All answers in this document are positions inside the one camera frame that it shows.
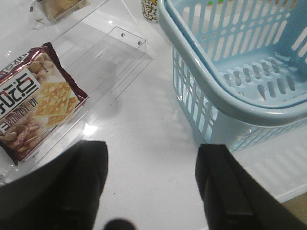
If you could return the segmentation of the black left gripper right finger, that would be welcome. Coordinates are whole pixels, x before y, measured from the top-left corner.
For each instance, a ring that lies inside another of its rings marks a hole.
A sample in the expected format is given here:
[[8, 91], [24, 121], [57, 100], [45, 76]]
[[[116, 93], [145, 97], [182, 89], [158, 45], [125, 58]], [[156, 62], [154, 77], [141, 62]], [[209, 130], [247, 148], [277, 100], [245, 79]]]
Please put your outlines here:
[[241, 166], [226, 145], [200, 145], [195, 178], [211, 230], [307, 228]]

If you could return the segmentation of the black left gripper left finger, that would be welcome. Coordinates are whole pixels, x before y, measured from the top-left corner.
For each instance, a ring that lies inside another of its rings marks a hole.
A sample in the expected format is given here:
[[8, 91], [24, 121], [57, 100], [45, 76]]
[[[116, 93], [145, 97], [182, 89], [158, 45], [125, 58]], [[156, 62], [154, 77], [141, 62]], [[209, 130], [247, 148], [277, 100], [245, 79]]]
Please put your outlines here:
[[91, 230], [108, 174], [103, 141], [81, 140], [0, 189], [3, 230]]

